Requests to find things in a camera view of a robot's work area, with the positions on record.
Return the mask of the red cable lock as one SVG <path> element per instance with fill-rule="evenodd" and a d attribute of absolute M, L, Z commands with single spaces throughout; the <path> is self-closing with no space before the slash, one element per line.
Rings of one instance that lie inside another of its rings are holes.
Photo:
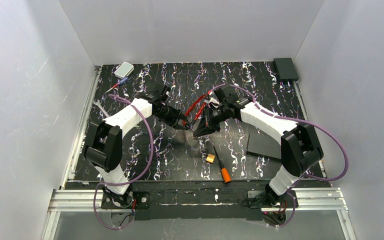
<path fill-rule="evenodd" d="M 200 103 L 202 100 L 206 99 L 206 98 L 209 98 L 209 95 L 212 93 L 211 90 L 209 90 L 206 94 L 203 94 L 202 96 L 200 96 L 190 107 L 189 109 L 186 111 L 186 113 L 184 114 L 186 117 L 188 117 L 190 115 L 190 113 L 194 110 L 194 108 L 197 106 L 198 103 Z M 187 130 L 191 129 L 192 126 L 196 123 L 196 121 L 199 119 L 199 117 L 202 115 L 203 111 L 204 111 L 204 107 L 207 105 L 206 102 L 202 103 L 200 105 L 200 108 L 199 108 L 199 111 L 196 113 L 196 115 L 194 116 L 193 120 L 191 121 L 191 123 L 186 123 L 186 121 L 184 120 L 183 121 L 183 126 L 186 127 Z"/>

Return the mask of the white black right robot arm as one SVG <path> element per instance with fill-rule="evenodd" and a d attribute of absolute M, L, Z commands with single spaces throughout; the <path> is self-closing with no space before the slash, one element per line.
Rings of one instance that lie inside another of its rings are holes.
<path fill-rule="evenodd" d="M 252 94 L 240 97 L 237 86 L 223 84 L 212 89 L 217 99 L 216 106 L 206 106 L 194 137 L 220 131 L 220 124 L 228 119 L 237 119 L 252 125 L 280 145 L 281 167 L 274 178 L 266 184 L 259 196 L 244 201 L 251 208 L 258 204 L 275 205 L 284 201 L 287 193 L 308 169 L 324 156 L 318 135 L 313 125 L 301 119 L 283 119 L 256 102 Z"/>

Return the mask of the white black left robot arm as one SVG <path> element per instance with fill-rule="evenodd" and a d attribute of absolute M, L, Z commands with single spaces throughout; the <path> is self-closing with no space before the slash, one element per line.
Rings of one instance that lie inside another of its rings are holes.
<path fill-rule="evenodd" d="M 134 203 L 134 199 L 129 189 L 131 181 L 120 165 L 124 136 L 151 116 L 175 130 L 189 130 L 191 124 L 181 110 L 168 105 L 170 89 L 161 83 L 140 93 L 133 101 L 114 94 L 109 97 L 127 106 L 100 123 L 89 124 L 82 154 L 102 177 L 103 199 L 116 207 L 127 208 Z"/>

